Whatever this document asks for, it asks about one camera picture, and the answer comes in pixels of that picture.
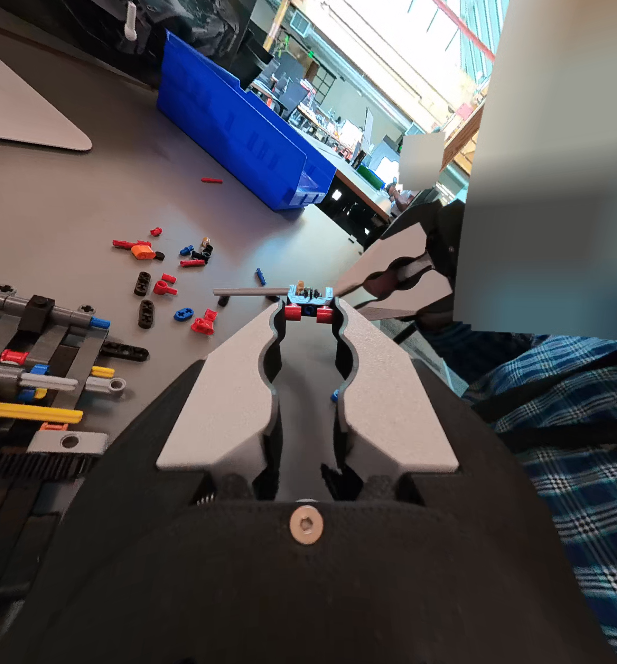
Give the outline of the person's right forearm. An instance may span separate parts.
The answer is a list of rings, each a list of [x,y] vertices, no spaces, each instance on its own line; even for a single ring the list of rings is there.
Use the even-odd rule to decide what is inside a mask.
[[[452,311],[416,316],[393,337],[397,344],[419,333],[447,367],[464,380],[468,388],[462,398],[469,404],[484,400],[482,379],[503,364],[542,344],[548,335],[476,331],[453,320]]]

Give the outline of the large lego technic chassis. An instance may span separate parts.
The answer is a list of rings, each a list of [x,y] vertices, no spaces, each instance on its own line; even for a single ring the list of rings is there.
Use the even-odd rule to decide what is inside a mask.
[[[82,397],[119,397],[104,359],[145,362],[142,347],[108,340],[89,305],[71,310],[0,284],[0,602],[24,600],[61,514],[109,445],[75,430]]]

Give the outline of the plain blue storage bin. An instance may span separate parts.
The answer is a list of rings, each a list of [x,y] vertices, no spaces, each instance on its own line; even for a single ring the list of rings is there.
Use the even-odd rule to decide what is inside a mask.
[[[157,108],[271,210],[325,199],[336,167],[230,72],[168,30]]]

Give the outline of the person's right hand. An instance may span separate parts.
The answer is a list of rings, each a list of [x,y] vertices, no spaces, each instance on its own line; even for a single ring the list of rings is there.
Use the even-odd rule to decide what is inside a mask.
[[[379,276],[371,276],[362,285],[363,289],[375,299],[386,299],[396,291],[403,280],[398,277],[396,271],[385,271]]]

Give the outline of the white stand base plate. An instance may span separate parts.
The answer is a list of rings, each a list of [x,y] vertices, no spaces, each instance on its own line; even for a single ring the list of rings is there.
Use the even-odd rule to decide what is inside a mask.
[[[0,60],[0,139],[87,152],[92,142]]]

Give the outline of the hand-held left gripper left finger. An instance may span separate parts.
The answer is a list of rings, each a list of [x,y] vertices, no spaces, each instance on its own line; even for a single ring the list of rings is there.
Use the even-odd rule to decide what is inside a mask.
[[[212,351],[156,460],[161,471],[207,471],[218,484],[242,477],[258,500],[279,489],[285,304],[269,306]]]

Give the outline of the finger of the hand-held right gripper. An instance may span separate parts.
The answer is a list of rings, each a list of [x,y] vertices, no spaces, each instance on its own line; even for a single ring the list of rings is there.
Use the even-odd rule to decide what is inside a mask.
[[[434,266],[427,252],[427,235],[414,224],[388,237],[376,240],[337,280],[335,295],[347,295],[362,287],[371,276],[396,271],[403,280],[401,286]]]
[[[425,307],[452,295],[448,278],[435,269],[417,274],[418,282],[408,289],[396,289],[382,300],[368,302],[359,313],[369,321],[414,317]]]

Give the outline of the small black lego subassembly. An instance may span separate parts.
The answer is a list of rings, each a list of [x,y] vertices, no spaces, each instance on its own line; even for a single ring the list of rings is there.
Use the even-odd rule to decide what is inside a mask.
[[[286,321],[301,321],[302,318],[313,318],[317,323],[330,325],[333,319],[331,303],[334,300],[334,289],[326,287],[324,291],[304,286],[299,281],[289,286],[284,306]]]

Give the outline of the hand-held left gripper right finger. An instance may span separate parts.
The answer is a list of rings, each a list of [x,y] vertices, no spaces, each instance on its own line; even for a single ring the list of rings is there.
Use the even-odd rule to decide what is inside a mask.
[[[361,491],[372,477],[452,475],[456,458],[411,356],[351,305],[331,304],[338,388],[332,491]]]

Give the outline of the person's blue plaid shirt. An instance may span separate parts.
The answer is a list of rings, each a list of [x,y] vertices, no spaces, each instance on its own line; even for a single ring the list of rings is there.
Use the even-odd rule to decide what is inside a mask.
[[[482,382],[472,410],[547,504],[617,655],[617,341],[549,336]]]

